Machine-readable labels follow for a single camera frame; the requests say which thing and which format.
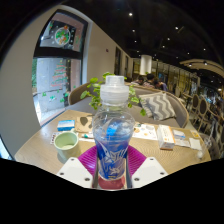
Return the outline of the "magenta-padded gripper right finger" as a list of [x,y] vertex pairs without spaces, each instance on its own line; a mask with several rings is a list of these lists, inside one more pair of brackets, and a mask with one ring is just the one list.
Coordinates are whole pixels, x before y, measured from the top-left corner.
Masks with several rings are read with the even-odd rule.
[[128,147],[126,158],[128,188],[140,188],[167,175],[155,157],[146,157],[134,147]]

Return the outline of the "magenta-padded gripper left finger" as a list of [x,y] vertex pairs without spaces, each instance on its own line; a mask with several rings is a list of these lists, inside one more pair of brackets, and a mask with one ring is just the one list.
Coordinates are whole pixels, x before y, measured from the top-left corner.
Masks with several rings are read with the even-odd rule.
[[57,175],[84,188],[93,188],[97,178],[97,149],[88,149],[78,158],[70,157]]

